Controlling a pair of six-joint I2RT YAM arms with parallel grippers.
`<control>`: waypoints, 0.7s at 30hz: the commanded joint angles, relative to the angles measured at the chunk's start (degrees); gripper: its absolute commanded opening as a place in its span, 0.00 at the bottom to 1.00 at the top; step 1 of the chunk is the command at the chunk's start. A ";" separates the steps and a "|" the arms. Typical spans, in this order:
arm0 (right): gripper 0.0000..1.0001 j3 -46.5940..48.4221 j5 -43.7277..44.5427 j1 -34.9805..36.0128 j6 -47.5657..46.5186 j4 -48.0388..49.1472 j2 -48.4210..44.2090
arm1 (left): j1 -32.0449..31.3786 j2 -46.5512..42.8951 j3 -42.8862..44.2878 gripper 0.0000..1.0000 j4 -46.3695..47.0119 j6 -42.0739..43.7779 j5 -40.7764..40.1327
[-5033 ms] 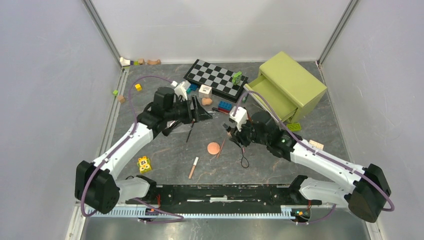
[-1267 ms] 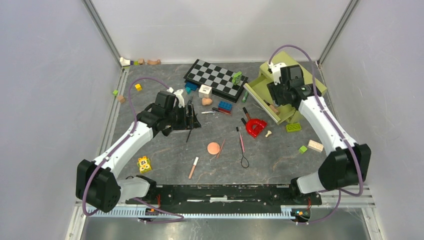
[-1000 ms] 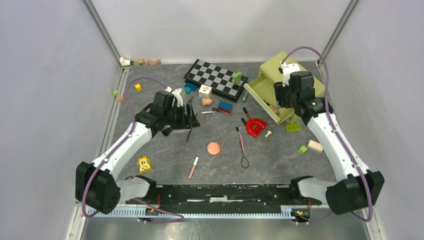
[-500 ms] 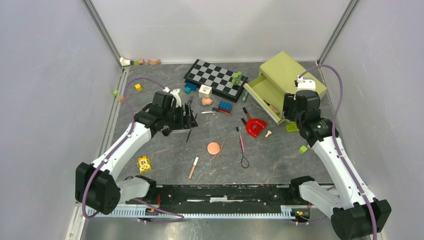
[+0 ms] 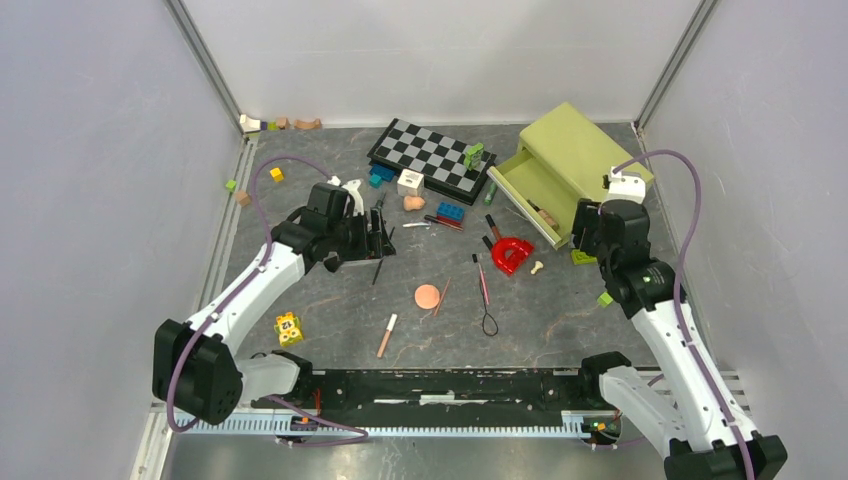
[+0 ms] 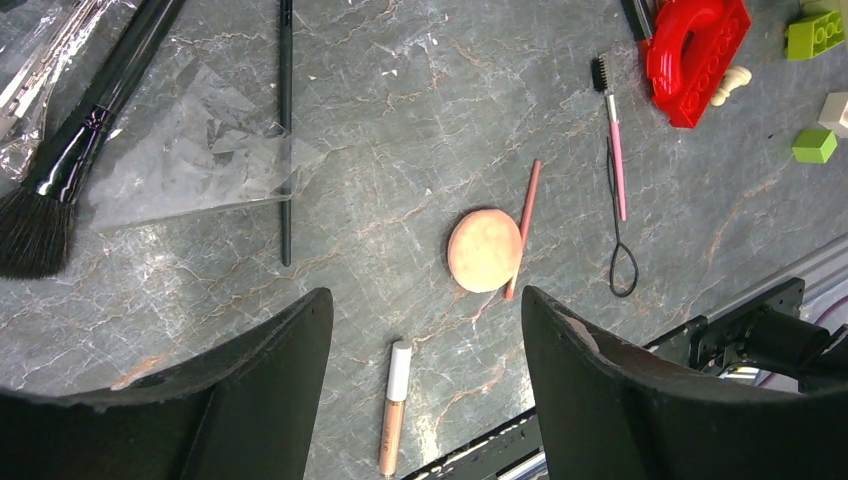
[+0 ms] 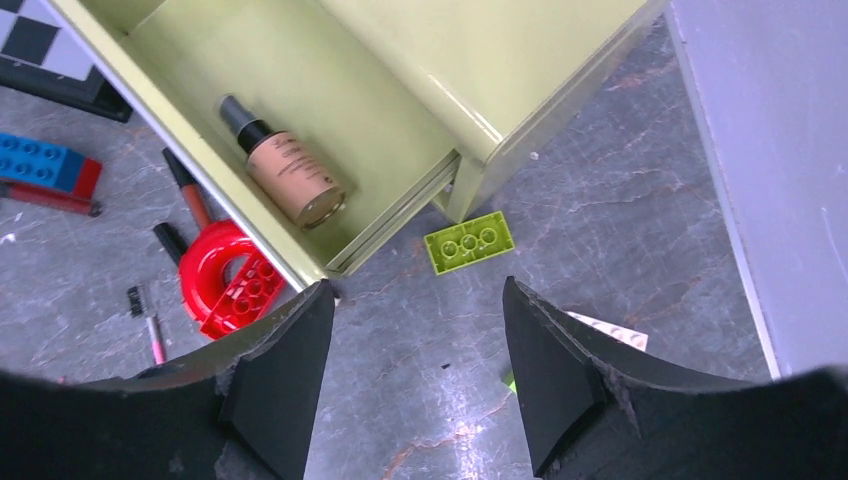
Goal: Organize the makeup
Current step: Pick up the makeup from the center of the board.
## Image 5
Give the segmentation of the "foundation bottle with grey cap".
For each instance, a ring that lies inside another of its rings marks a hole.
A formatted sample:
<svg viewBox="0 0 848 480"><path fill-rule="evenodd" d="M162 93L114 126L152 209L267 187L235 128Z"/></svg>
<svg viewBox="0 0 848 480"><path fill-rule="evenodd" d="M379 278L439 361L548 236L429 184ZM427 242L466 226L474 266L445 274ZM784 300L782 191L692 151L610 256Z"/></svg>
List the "foundation bottle with grey cap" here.
<svg viewBox="0 0 848 480"><path fill-rule="evenodd" d="M545 223L550 226L553 230L559 229L559 223L556 219L545 209L539 207L536 203L531 200L527 200L528 204L531 208L545 221Z"/></svg>

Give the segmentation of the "brown lip gloss tube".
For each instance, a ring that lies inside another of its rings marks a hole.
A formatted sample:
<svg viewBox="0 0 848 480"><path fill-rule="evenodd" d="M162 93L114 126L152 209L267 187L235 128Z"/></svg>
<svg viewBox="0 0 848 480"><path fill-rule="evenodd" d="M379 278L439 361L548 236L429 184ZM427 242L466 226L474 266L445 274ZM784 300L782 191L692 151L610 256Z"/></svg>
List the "brown lip gloss tube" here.
<svg viewBox="0 0 848 480"><path fill-rule="evenodd" d="M494 236L495 241L496 241L496 242L500 241L500 240L501 240L501 238L502 238L502 235L501 235L501 233L500 233L500 231L499 231L499 228L498 228L498 226L496 225L495 220L494 220L494 218L492 217L492 215L491 215L491 214L486 214L486 215L485 215L485 220L486 220L486 222L487 222L487 224L488 224L488 226L489 226L489 228L490 228L490 230L491 230L491 232L492 232L492 234L493 234L493 236Z"/></svg>

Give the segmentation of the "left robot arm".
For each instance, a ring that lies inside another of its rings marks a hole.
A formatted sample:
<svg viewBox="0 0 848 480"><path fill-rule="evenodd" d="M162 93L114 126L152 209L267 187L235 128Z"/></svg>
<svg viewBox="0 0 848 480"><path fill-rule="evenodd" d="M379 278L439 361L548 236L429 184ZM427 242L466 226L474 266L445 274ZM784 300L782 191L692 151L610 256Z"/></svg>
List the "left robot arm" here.
<svg viewBox="0 0 848 480"><path fill-rule="evenodd" d="M360 185L337 178L315 184L304 206L266 229L256 257L217 298L183 322L158 327L152 393L165 402L173 430L176 409L216 425L238 405L269 395L295 408L312 399L314 381L293 357L234 356L272 304L316 264L335 272L386 253L385 224L377 210L365 211Z"/></svg>

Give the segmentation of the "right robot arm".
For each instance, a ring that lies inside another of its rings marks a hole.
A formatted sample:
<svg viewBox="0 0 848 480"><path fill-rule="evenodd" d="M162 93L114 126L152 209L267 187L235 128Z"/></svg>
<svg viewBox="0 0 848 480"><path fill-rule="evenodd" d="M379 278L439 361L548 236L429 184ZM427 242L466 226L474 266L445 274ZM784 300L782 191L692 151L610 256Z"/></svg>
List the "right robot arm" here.
<svg viewBox="0 0 848 480"><path fill-rule="evenodd" d="M653 352L673 398L649 387L619 352L584 359L577 382L591 408L610 404L663 459L668 479L774 479L788 459L763 435L709 358L680 275L651 254L647 209L632 200L577 203L577 250L596 258L607 293Z"/></svg>

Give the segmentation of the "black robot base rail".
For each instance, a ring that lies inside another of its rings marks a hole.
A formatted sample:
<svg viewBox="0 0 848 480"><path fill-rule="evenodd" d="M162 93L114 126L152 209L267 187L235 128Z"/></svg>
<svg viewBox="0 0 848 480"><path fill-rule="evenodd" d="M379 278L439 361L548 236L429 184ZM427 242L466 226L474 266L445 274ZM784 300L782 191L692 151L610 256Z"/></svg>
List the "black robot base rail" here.
<svg viewBox="0 0 848 480"><path fill-rule="evenodd" d="M609 415L576 369L326 369L303 373L284 400L365 427L554 427L565 412Z"/></svg>

